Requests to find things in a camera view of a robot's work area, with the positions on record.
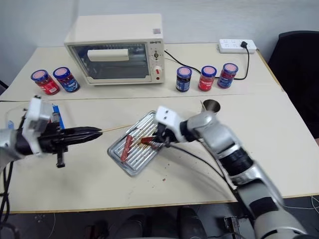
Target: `oven control knob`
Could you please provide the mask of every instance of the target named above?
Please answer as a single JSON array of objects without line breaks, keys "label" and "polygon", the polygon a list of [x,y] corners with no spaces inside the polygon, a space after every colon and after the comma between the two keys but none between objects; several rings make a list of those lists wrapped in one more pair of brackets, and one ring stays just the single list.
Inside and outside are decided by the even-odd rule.
[{"label": "oven control knob", "polygon": [[163,69],[160,66],[154,67],[154,74],[156,75],[156,77],[161,77],[162,72],[163,72]]}]

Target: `metal tray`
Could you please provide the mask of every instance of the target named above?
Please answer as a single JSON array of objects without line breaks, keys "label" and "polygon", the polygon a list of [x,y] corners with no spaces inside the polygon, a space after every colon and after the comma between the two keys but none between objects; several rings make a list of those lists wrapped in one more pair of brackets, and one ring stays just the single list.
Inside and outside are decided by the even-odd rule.
[{"label": "metal tray", "polygon": [[[152,136],[156,130],[157,124],[154,122],[155,114],[155,111],[149,112],[108,148],[108,155],[130,176],[139,174],[163,146],[162,143],[153,143],[156,147],[155,149],[139,143],[141,138]],[[133,142],[127,160],[121,162],[126,136],[129,134],[133,137]]]}]

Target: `power strip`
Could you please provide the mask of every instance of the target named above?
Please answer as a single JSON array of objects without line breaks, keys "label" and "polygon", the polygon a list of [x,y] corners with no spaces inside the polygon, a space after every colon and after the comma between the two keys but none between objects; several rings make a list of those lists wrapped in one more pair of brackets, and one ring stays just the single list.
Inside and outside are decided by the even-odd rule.
[{"label": "power strip", "polygon": [[247,49],[250,54],[254,54],[257,47],[253,40],[246,39],[220,39],[218,48],[220,53],[247,53],[245,48],[242,48],[240,44],[246,41]]}]

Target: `white wall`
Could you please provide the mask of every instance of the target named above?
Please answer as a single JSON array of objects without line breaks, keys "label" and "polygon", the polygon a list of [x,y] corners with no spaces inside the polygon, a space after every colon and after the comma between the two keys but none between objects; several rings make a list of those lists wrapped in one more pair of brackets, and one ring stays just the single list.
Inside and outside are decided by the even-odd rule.
[{"label": "white wall", "polygon": [[150,12],[166,43],[249,38],[266,59],[279,33],[319,30],[319,0],[1,0],[0,79],[10,84],[36,46],[62,46],[76,15]]}]

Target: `table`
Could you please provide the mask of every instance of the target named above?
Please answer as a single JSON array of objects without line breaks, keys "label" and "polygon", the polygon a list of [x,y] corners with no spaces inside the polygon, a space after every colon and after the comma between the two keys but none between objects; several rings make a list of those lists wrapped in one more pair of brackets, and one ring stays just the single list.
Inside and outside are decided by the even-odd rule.
[{"label": "table", "polygon": [[[245,75],[247,55],[220,54],[216,43],[166,44],[165,49],[179,61],[198,69],[205,65],[213,65],[217,68],[217,75],[219,75],[224,63],[233,62],[239,67],[237,77],[241,78]],[[53,70],[61,66],[67,66],[79,81],[81,85],[79,91],[67,93],[62,89],[58,94],[48,96],[30,79],[31,73],[38,69],[45,69],[52,75]],[[90,86],[85,82],[78,67],[64,47],[39,47],[10,87],[0,96],[0,101],[29,101],[34,95],[44,96],[45,99],[49,100],[74,100],[263,94],[282,91],[259,52],[250,55],[247,78],[243,81],[234,81],[229,89],[219,88],[216,85],[217,81],[215,81],[212,90],[208,92],[200,91],[197,87],[199,74],[193,71],[189,91],[181,93],[175,89],[178,67],[180,65],[166,55],[165,83],[130,85],[129,87],[126,85]]]},{"label": "table", "polygon": [[[199,101],[208,98],[52,102],[59,105],[66,127],[111,128],[135,123],[159,105],[168,106],[188,118],[199,113]],[[319,147],[286,93],[218,95],[214,99],[221,104],[218,118],[233,129],[284,197],[319,192]],[[17,125],[21,109],[26,105],[26,102],[1,102],[0,111]],[[12,212],[93,211],[235,200],[210,168],[174,149],[163,149],[141,174],[129,177],[106,152],[125,130],[70,146],[65,153],[65,168],[55,167],[55,155],[29,156],[17,161],[9,189]],[[179,146],[215,165],[198,142]]]}]

